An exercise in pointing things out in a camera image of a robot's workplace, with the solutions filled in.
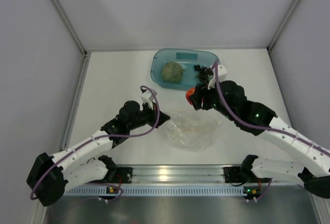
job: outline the blue plastic tray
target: blue plastic tray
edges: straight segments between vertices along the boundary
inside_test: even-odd
[[[194,65],[210,67],[219,58],[208,51],[183,50],[183,49],[162,49],[154,55],[153,64],[150,70],[151,79],[162,88],[188,90],[200,81],[196,78],[198,74]],[[161,69],[167,62],[177,62],[184,70],[180,83],[164,82],[161,78]]]

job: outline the gray wall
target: gray wall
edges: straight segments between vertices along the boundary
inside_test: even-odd
[[[81,54],[50,0],[0,0],[0,222],[29,223],[25,180],[59,149]]]
[[[60,0],[88,50],[266,47],[293,0]]]
[[[330,148],[330,0],[302,0],[272,51],[291,117]]]

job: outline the plastic bag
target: plastic bag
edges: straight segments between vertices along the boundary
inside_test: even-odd
[[[203,110],[166,113],[171,116],[165,129],[167,141],[176,148],[188,151],[203,151],[212,146],[212,132],[222,124]]]

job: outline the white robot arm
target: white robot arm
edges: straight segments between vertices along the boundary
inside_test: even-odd
[[[215,109],[241,130],[271,142],[295,162],[268,160],[248,155],[239,174],[247,182],[275,178],[296,183],[311,193],[330,198],[330,151],[288,126],[265,105],[247,100],[244,89],[233,81],[223,81],[227,71],[216,62],[209,84],[197,84],[187,94],[195,110]]]
[[[117,166],[111,158],[102,154],[129,137],[150,133],[170,119],[159,110],[155,91],[146,86],[142,86],[141,91],[142,110],[137,102],[127,101],[119,114],[91,137],[51,156],[46,153],[39,155],[27,178],[32,189],[30,198],[39,199],[44,206],[49,206],[76,186],[96,180],[111,182]],[[144,125],[152,126],[151,130],[129,135],[131,130]]]

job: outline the white panel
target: white panel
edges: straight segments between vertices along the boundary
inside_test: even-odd
[[[266,47],[293,0],[60,0],[85,49]]]
[[[245,89],[250,100],[258,101],[288,122],[288,116],[266,49],[210,50],[228,70],[227,79]],[[84,88],[73,126],[70,146],[92,135],[128,100],[141,103],[140,85],[154,88],[163,112],[194,108],[188,104],[185,91],[163,89],[150,78],[150,67],[156,51],[128,51],[92,53]],[[223,122],[212,133],[213,145],[202,152],[183,151],[166,142],[164,124],[158,130],[138,138],[131,138],[105,153],[117,164],[239,164],[248,154],[275,160],[292,160],[274,145],[239,130],[220,113],[200,110]],[[133,134],[147,131],[142,127]]]
[[[60,147],[82,56],[50,0],[0,8],[0,219],[29,223],[26,178],[36,156]]]
[[[330,5],[302,0],[272,56],[297,130],[330,148]]]

